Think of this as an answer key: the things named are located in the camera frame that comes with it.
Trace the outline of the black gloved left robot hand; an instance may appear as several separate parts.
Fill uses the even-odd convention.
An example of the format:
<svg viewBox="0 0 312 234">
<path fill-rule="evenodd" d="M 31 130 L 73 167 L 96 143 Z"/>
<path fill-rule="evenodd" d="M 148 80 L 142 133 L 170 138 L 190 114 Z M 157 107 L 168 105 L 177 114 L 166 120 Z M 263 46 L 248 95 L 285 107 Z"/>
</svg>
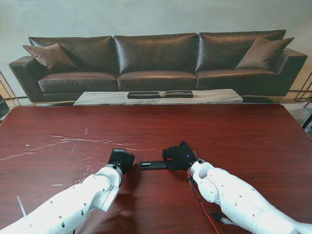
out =
<svg viewBox="0 0 312 234">
<path fill-rule="evenodd" d="M 113 149 L 108 164 L 112 165 L 114 169 L 120 169 L 124 175 L 131 169 L 134 160 L 135 156 L 127 153 L 125 149 Z"/>
</svg>

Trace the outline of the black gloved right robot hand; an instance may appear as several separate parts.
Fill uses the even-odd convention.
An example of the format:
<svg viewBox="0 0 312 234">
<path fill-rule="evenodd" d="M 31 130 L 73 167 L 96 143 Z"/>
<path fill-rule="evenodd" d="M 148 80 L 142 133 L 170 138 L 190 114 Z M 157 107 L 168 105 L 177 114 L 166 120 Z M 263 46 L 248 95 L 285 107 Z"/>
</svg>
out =
<svg viewBox="0 0 312 234">
<path fill-rule="evenodd" d="M 166 168 L 172 171 L 186 171 L 197 161 L 195 153 L 185 141 L 164 149 L 162 157 Z"/>
</svg>

